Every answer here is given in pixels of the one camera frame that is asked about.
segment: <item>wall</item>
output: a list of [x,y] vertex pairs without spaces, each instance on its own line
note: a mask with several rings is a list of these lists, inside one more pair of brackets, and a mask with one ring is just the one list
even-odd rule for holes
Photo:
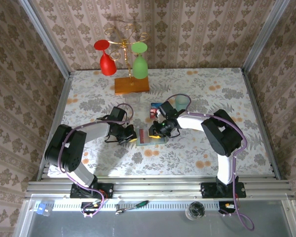
[[296,196],[296,0],[250,71],[275,158]]
[[12,236],[64,78],[15,0],[0,0],[0,237]]
[[[71,70],[98,69],[94,42],[136,24],[149,68],[242,67],[275,0],[33,0]],[[118,68],[125,68],[123,57]]]

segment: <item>table surface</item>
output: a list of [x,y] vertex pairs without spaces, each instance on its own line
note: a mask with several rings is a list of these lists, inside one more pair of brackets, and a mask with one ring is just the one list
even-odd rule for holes
[[[100,71],[76,72],[62,123],[72,127],[85,124],[109,114],[113,106],[125,103],[125,96],[114,94],[114,78],[127,74],[127,70],[118,70],[111,77]],[[150,92],[139,93],[140,102],[133,105],[135,113],[131,123],[135,128],[151,126],[151,102],[163,102],[176,93],[188,94],[192,98],[189,111],[212,114],[224,109],[242,129],[248,147],[238,155],[238,174],[272,174],[239,68],[155,69],[149,70],[148,78]],[[136,142],[122,146],[105,143],[104,139],[86,143],[82,157],[82,163],[97,176],[217,174],[217,154],[200,131],[181,129],[181,135],[166,144],[142,147],[137,147]],[[66,177],[54,166],[50,166],[48,176]]]

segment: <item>wooden base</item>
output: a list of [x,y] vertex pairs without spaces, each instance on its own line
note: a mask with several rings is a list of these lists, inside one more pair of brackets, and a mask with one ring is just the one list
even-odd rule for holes
[[130,83],[130,78],[115,78],[115,95],[129,94],[132,92],[147,92],[149,91],[148,77],[144,79],[136,79],[132,77],[133,85]]

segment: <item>purple cable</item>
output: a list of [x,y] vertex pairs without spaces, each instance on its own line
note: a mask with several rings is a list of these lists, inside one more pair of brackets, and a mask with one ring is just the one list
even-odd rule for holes
[[92,216],[94,216],[95,214],[97,214],[97,213],[100,211],[100,209],[103,207],[103,205],[104,205],[104,196],[103,196],[103,194],[102,194],[100,191],[96,190],[96,189],[86,188],[86,187],[82,186],[82,185],[81,185],[80,183],[78,183],[74,178],[72,178],[72,177],[71,177],[66,171],[63,171],[63,170],[61,169],[61,156],[62,156],[62,154],[63,154],[65,144],[67,143],[68,139],[70,138],[70,136],[73,134],[74,131],[76,131],[76,130],[78,130],[78,129],[80,129],[80,128],[83,128],[83,127],[87,127],[87,126],[90,126],[90,125],[97,124],[97,123],[104,123],[104,122],[126,123],[126,122],[129,122],[129,121],[133,118],[133,115],[134,115],[133,107],[131,107],[129,104],[126,104],[126,103],[119,104],[119,105],[117,105],[117,107],[119,107],[119,106],[121,106],[121,105],[126,105],[126,106],[128,106],[128,107],[131,109],[131,111],[132,111],[132,115],[131,115],[131,117],[130,117],[129,119],[126,119],[125,121],[121,121],[121,122],[118,122],[118,121],[112,121],[112,120],[101,120],[101,121],[95,121],[95,122],[86,123],[86,124],[84,124],[84,125],[80,125],[80,126],[78,126],[78,127],[75,127],[75,128],[73,128],[73,129],[68,133],[68,135],[65,137],[65,139],[64,139],[64,141],[63,141],[63,143],[62,143],[62,146],[61,146],[61,148],[60,148],[59,154],[58,154],[57,164],[58,164],[58,169],[59,169],[59,171],[60,171],[61,173],[66,173],[67,176],[68,176],[68,178],[69,178],[71,181],[73,181],[77,186],[81,187],[82,189],[85,189],[85,190],[88,190],[88,191],[95,191],[95,192],[97,192],[97,193],[99,193],[99,194],[101,195],[101,205],[100,205],[100,207],[98,208],[98,210],[96,210],[94,213],[91,214]]
[[[237,200],[236,200],[236,177],[235,177],[235,173],[236,173],[236,155],[239,153],[239,152],[242,152],[244,149],[246,149],[247,147],[247,139],[246,137],[243,135],[242,131],[237,127],[235,126],[233,123],[221,118],[221,117],[218,117],[218,116],[215,116],[215,115],[206,115],[206,114],[199,114],[199,113],[190,113],[187,109],[188,107],[190,106],[192,100],[191,98],[188,96],[188,95],[185,95],[185,94],[175,94],[175,95],[172,95],[170,96],[167,100],[169,100],[170,98],[174,97],[174,96],[177,96],[177,95],[183,95],[183,96],[186,96],[188,99],[189,99],[189,103],[188,105],[186,106],[186,109],[185,111],[191,115],[191,116],[198,116],[198,117],[212,117],[212,118],[215,118],[215,119],[218,119],[224,123],[227,123],[229,126],[231,126],[233,129],[235,129],[239,135],[242,137],[243,139],[243,142],[244,142],[244,145],[242,148],[236,150],[234,153],[233,153],[233,157],[232,157],[232,197],[233,197],[233,202],[234,202],[234,205],[235,205],[235,209],[236,209],[236,213],[238,215],[238,218],[241,222],[241,224],[249,231],[253,231],[255,229],[255,225],[253,223],[253,221],[246,215],[242,214],[239,212],[238,210],[238,206],[237,206]],[[246,218],[247,220],[249,220],[252,224],[252,228],[249,228],[242,220],[241,217],[244,217]]]

